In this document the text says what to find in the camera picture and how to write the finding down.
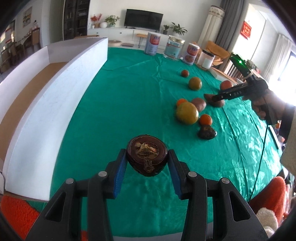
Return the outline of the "person's right hand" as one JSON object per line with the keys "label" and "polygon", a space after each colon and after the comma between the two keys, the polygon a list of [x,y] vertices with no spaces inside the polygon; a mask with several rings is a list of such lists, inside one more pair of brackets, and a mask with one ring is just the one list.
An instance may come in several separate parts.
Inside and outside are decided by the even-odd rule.
{"label": "person's right hand", "polygon": [[267,89],[265,94],[260,98],[251,97],[250,95],[243,96],[242,100],[250,100],[251,106],[254,112],[261,120],[265,120],[267,113],[262,109],[262,106],[265,105],[268,107],[268,112],[273,112],[276,119],[281,121],[283,113],[285,111],[286,103],[281,100],[276,94]]}

